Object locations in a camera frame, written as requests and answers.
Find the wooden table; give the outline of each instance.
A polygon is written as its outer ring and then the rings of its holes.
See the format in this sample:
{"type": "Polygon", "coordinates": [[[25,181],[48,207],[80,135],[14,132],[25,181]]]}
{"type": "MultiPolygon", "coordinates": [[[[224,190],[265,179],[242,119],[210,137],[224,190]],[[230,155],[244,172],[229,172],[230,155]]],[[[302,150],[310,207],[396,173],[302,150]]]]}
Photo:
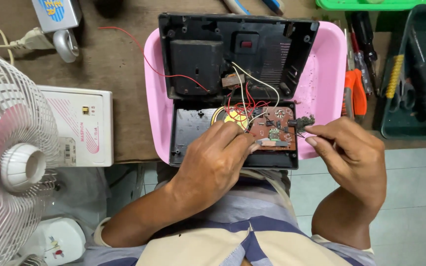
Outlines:
{"type": "MultiPolygon", "coordinates": [[[[314,0],[284,2],[286,17],[321,17],[326,13],[330,18],[344,19],[343,12],[316,9],[314,0]]],[[[260,0],[241,3],[252,14],[273,15],[260,0]]],[[[158,160],[147,111],[142,53],[126,34],[97,28],[121,27],[144,44],[158,27],[158,14],[164,11],[227,13],[224,3],[220,0],[124,0],[121,11],[113,18],[100,15],[90,0],[80,0],[80,5],[84,21],[76,34],[82,56],[76,62],[63,62],[55,50],[16,51],[15,66],[39,85],[112,91],[115,161],[158,160]]],[[[20,39],[38,26],[31,1],[0,0],[0,28],[9,40],[20,39]]],[[[4,49],[0,54],[7,56],[4,49]]],[[[386,145],[392,149],[417,148],[426,147],[426,141],[387,141],[386,145]]]]}

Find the circuit board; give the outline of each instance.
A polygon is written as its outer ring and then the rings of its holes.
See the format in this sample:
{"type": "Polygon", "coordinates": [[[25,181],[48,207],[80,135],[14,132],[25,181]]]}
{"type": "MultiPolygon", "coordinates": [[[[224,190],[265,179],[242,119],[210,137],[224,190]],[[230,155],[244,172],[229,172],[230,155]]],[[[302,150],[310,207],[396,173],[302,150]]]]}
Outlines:
{"type": "Polygon", "coordinates": [[[263,107],[262,116],[250,125],[249,132],[261,145],[260,150],[297,150],[295,128],[288,126],[294,119],[292,109],[288,107],[263,107]]]}

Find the forearm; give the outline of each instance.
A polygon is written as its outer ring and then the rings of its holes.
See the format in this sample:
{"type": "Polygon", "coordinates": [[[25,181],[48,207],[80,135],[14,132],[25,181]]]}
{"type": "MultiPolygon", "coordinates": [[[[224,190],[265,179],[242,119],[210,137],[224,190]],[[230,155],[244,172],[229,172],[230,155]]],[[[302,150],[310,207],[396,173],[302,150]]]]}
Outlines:
{"type": "Polygon", "coordinates": [[[339,187],[320,202],[311,222],[312,234],[357,249],[369,249],[369,224],[382,203],[366,205],[339,187]]]}
{"type": "Polygon", "coordinates": [[[168,183],[121,209],[106,223],[101,237],[114,248],[137,247],[146,244],[155,232],[188,215],[168,183]]]}

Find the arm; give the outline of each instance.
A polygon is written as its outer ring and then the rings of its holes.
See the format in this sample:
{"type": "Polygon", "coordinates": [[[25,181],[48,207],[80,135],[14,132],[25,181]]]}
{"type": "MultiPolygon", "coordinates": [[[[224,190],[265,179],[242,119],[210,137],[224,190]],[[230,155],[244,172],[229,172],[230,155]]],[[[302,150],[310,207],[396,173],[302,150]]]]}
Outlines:
{"type": "Polygon", "coordinates": [[[369,249],[369,224],[386,196],[382,141],[344,117],[307,131],[317,135],[307,142],[340,185],[318,205],[312,233],[356,249],[369,249]]]}
{"type": "Polygon", "coordinates": [[[101,238],[114,248],[146,244],[158,230],[223,197],[238,181],[246,157],[258,148],[254,137],[238,124],[216,122],[188,146],[174,178],[113,216],[101,238]]]}

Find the switch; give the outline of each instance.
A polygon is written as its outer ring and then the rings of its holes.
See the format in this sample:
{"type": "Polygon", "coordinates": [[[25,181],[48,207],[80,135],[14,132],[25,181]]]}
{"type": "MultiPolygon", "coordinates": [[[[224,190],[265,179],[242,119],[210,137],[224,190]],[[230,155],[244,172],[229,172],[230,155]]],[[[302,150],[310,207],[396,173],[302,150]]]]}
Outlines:
{"type": "Polygon", "coordinates": [[[241,48],[252,48],[252,41],[242,41],[241,48]]]}

